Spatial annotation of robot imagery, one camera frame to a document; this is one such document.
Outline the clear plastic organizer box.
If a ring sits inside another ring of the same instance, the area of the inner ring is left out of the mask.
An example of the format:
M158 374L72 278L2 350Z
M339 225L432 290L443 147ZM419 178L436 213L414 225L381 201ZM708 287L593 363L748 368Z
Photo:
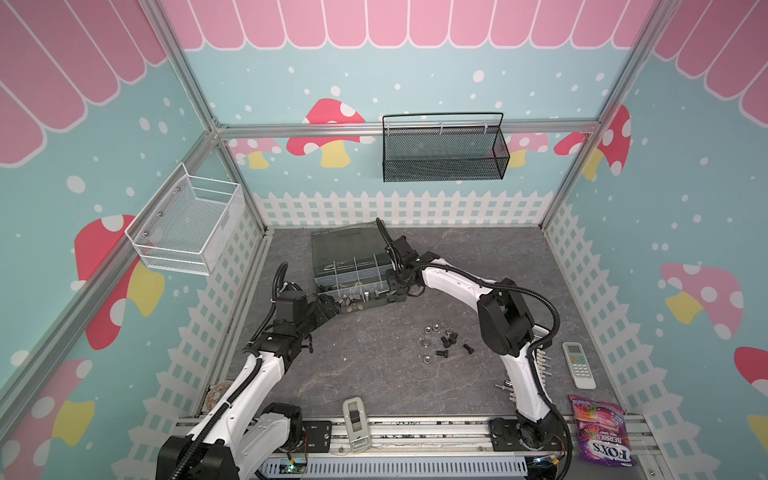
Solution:
M342 314L405 301L385 247L374 222L312 233L316 291L333 298Z

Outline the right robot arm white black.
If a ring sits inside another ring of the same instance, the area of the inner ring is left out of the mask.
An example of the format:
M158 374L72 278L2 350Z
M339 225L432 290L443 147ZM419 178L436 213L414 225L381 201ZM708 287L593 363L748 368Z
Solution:
M510 279L483 279L431 252L420 255L404 236L394 239L385 227L381 228L381 235L399 284L439 290L474 308L482 340L500 356L512 382L518 439L529 450L543 449L566 426L546 392L535 357L559 331L560 315L554 304ZM527 297L544 305L553 320L552 327L539 339L534 336L535 321L525 301Z

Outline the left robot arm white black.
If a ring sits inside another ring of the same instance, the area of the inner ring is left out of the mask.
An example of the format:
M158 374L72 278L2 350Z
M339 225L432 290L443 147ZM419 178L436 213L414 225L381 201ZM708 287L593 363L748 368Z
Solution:
M290 452L302 442L300 407L262 404L339 306L329 295L288 288L271 310L270 323L246 345L246 363L214 408L187 434L162 445L157 479L251 479L275 451Z

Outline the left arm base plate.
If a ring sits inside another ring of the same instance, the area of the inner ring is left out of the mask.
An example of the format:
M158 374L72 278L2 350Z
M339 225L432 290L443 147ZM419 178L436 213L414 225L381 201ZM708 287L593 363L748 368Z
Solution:
M333 423L326 420L304 420L297 451L301 453L329 453Z

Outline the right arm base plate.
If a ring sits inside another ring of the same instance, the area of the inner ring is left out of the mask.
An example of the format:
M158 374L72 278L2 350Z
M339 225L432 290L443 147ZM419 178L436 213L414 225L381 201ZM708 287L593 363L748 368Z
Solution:
M494 452L566 451L564 425L553 412L538 421L522 416L495 417L488 427Z

